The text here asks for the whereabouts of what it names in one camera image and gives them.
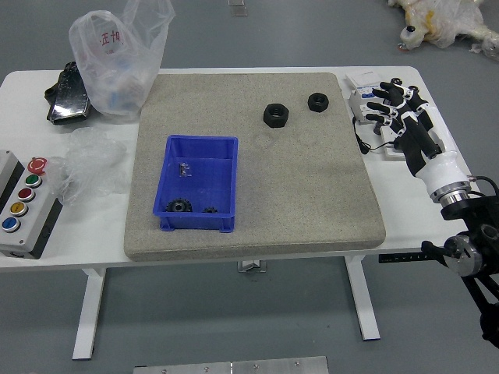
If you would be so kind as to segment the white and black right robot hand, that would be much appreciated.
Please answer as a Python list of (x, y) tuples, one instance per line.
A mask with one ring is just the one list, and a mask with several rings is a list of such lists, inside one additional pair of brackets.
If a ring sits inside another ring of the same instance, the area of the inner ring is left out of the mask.
[(403, 152), (412, 176), (422, 180), (435, 203), (455, 191), (468, 192), (469, 180), (458, 166), (458, 150), (436, 107), (413, 87), (382, 82), (372, 94), (381, 102), (368, 102), (366, 118), (388, 127)]

